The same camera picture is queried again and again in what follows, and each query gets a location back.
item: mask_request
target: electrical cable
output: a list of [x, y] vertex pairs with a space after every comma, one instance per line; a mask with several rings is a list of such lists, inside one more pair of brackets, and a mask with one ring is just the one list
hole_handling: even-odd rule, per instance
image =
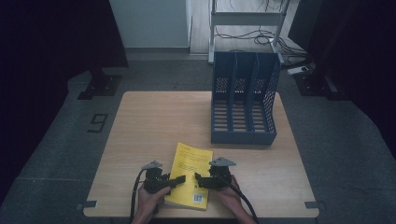
[[282, 1], [280, 2], [280, 5], [279, 5], [278, 7], [275, 7], [275, 8], [274, 8], [274, 11], [277, 10], [278, 8], [279, 8], [279, 12], [282, 11], [283, 1], [284, 1], [284, 0], [282, 0]]
[[[261, 27], [259, 28], [259, 30], [256, 31], [252, 31], [249, 32], [247, 34], [244, 35], [226, 35], [226, 34], [220, 34], [217, 27], [216, 27], [216, 36], [219, 36], [220, 38], [233, 38], [233, 39], [254, 39], [254, 42], [256, 44], [260, 44], [260, 45], [267, 45], [270, 44], [269, 38], [274, 38], [274, 34], [269, 32], [269, 31], [264, 31], [261, 29]], [[256, 36], [248, 36], [248, 35], [252, 35], [255, 33], [259, 33]], [[267, 41], [266, 42], [261, 42], [260, 38], [265, 38]], [[299, 56], [299, 57], [306, 57], [307, 53], [303, 50], [303, 49], [296, 49], [293, 47], [288, 46], [288, 44], [286, 43], [286, 41], [280, 37], [279, 38], [279, 46], [283, 49], [283, 51], [289, 55], [293, 55], [293, 56]]]
[[262, 0], [262, 3], [257, 7], [256, 12], [259, 11], [259, 8], [260, 8], [262, 5], [264, 5], [264, 0]]
[[131, 200], [131, 216], [129, 218], [129, 223], [132, 223], [132, 220], [134, 220], [134, 202], [136, 201], [137, 186], [139, 185], [140, 176], [142, 175], [143, 171], [145, 170], [141, 170], [139, 172], [139, 175], [137, 175], [136, 181], [134, 182], [134, 190], [132, 191], [132, 200]]
[[267, 4], [266, 4], [266, 6], [265, 6], [265, 12], [267, 12], [268, 5], [270, 5], [270, 0], [267, 0]]
[[233, 9], [233, 11], [235, 11], [235, 8], [233, 7], [233, 3], [230, 0], [230, 7]]
[[[261, 29], [259, 29], [261, 31], [261, 34], [258, 37], [271, 37], [268, 35], [265, 35]], [[270, 34], [270, 35], [274, 35], [271, 32], [265, 31], [266, 34]], [[286, 67], [293, 67], [297, 64], [304, 64], [304, 63], [310, 63], [312, 62], [311, 56], [303, 49], [296, 49], [293, 47], [288, 46], [288, 44], [286, 43], [287, 39], [284, 39], [282, 37], [279, 37], [279, 46], [281, 47], [282, 51], [283, 51], [283, 56], [287, 57], [287, 61], [289, 62], [289, 65], [282, 65], [283, 68]], [[303, 61], [298, 62], [298, 63], [291, 63], [290, 62], [290, 58], [304, 58]]]

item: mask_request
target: gray floor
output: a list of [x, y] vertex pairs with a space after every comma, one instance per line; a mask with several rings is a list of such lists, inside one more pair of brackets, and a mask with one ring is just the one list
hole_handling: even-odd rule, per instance
[[[90, 74], [69, 81], [64, 106], [1, 206], [0, 223], [127, 223], [126, 217], [84, 217], [78, 209], [88, 197], [122, 94], [210, 91], [212, 78], [212, 66], [205, 57], [128, 57], [130, 68], [105, 70], [107, 75], [122, 76], [115, 96], [81, 101], [78, 95], [87, 87]], [[263, 218], [262, 224], [395, 224], [396, 161], [367, 116], [349, 101], [301, 96], [286, 71], [281, 73], [277, 91], [321, 209], [317, 218]], [[95, 114], [108, 114], [101, 133], [87, 132], [98, 129], [91, 124]], [[156, 223], [187, 221], [202, 223], [186, 219]]]

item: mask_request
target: yellow book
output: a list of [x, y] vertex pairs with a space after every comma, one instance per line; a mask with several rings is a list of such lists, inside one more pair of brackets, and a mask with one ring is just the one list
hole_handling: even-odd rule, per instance
[[186, 176], [186, 182], [172, 189], [171, 195], [165, 196], [165, 202], [186, 206], [192, 209], [206, 210], [208, 190], [198, 187], [194, 173], [209, 176], [209, 162], [213, 151], [177, 144], [170, 179], [180, 175]]

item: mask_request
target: human hand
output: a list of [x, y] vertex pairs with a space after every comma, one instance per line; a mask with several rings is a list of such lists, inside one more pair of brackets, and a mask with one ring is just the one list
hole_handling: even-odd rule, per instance
[[138, 190], [138, 208], [132, 224], [149, 223], [155, 207], [164, 202], [164, 197], [170, 190], [170, 187], [166, 187], [155, 194], [150, 194], [144, 189], [143, 184]]
[[[234, 175], [232, 175], [231, 185], [234, 186], [236, 189], [239, 189], [239, 185]], [[235, 191], [233, 191], [229, 187], [226, 187], [224, 189], [212, 189], [210, 193], [216, 194], [220, 199], [221, 203], [232, 212], [233, 209], [235, 209], [236, 207], [242, 207], [241, 198]]]
[[[234, 175], [232, 175], [231, 185], [239, 190], [239, 185]], [[233, 189], [212, 189], [210, 193], [217, 194], [221, 203], [228, 208], [241, 224], [256, 224], [252, 216], [245, 210], [241, 198]]]

